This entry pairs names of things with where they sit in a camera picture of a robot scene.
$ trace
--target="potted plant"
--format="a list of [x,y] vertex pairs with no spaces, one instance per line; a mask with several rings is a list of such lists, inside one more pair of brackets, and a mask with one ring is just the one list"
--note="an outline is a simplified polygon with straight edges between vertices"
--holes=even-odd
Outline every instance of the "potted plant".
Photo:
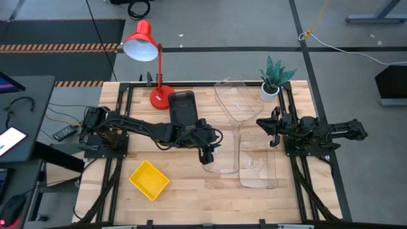
[[260,88],[260,98],[265,102],[271,102],[280,91],[280,86],[289,81],[297,69],[293,71],[284,71],[286,67],[281,67],[281,60],[273,65],[273,60],[270,56],[267,57],[266,73],[260,69],[263,76],[260,76],[264,83]]

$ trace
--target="lamp shade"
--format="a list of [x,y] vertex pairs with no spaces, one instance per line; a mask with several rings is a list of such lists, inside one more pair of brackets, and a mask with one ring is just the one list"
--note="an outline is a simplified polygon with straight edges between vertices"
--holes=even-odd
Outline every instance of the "lamp shade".
[[123,51],[132,59],[151,61],[158,56],[158,46],[151,36],[151,25],[146,20],[137,23],[135,33],[123,43]]

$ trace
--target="wooden tabletop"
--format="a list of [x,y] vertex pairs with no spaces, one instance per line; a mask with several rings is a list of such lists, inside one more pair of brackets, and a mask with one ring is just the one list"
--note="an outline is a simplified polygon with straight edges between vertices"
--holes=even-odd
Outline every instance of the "wooden tabletop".
[[[307,81],[291,81],[291,84],[298,116],[300,118],[315,116]],[[99,105],[114,110],[118,87],[119,83],[104,83]],[[217,123],[216,125],[225,132],[222,145],[232,148],[235,142],[233,132],[236,130],[233,125],[227,125],[228,119],[216,101],[214,88],[176,87],[174,89],[194,91],[199,118],[206,118],[211,125]],[[264,105],[264,110],[257,116],[258,118],[269,117],[272,109],[279,106],[278,98],[274,102],[260,101],[259,87],[249,87],[249,90],[256,101]],[[168,110],[159,111],[150,104],[150,91],[151,88],[134,89],[130,117],[150,123],[170,122]],[[122,114],[126,97],[126,95],[123,97]],[[220,156],[226,151],[225,147],[222,149],[221,146],[220,152],[214,154],[216,166],[206,168],[214,172],[207,172],[199,162],[196,149],[160,151],[150,138],[130,134],[128,156],[124,159],[121,169],[114,224],[145,225],[148,219],[152,219],[156,225],[256,224],[259,219],[266,219],[267,223],[301,222],[293,173],[289,157],[284,151],[284,144],[280,144],[275,149],[266,149],[263,145],[268,144],[272,137],[256,137],[256,134],[262,133],[255,119],[238,129],[241,152],[237,155],[240,160],[236,163],[240,168],[240,180],[239,172],[215,173],[231,172],[230,168],[233,168],[230,164],[234,163],[233,160],[226,160]],[[250,150],[260,152],[260,156],[247,153]],[[155,201],[150,201],[128,180],[133,171],[145,160],[170,179],[169,185]],[[76,202],[76,212],[79,216],[83,216],[89,210],[100,193],[105,162],[106,159],[98,159],[83,174]],[[316,194],[329,210],[340,218],[341,211],[329,166],[311,156],[308,157],[308,164]],[[311,216],[308,196],[305,191],[303,193],[307,215]],[[110,199],[110,196],[106,198],[104,219],[107,219]]]

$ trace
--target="lamp arm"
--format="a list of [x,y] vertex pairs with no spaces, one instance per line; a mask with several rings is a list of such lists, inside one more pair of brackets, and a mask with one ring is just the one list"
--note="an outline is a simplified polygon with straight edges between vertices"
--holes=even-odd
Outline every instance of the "lamp arm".
[[161,92],[161,83],[162,83],[162,73],[161,73],[161,54],[162,54],[163,46],[159,43],[158,44],[158,89]]

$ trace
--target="green leaves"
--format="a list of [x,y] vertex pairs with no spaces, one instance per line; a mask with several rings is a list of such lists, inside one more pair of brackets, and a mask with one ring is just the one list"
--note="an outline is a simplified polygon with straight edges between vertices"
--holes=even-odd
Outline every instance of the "green leaves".
[[273,71],[273,60],[270,56],[267,57],[267,70],[266,70],[266,74],[267,76],[271,76]]
[[297,71],[296,69],[293,71],[286,71],[284,69],[286,67],[281,67],[281,60],[279,60],[275,65],[273,65],[273,60],[270,56],[267,56],[267,70],[266,73],[260,69],[260,76],[263,81],[267,84],[268,87],[278,87],[281,84],[289,81]]

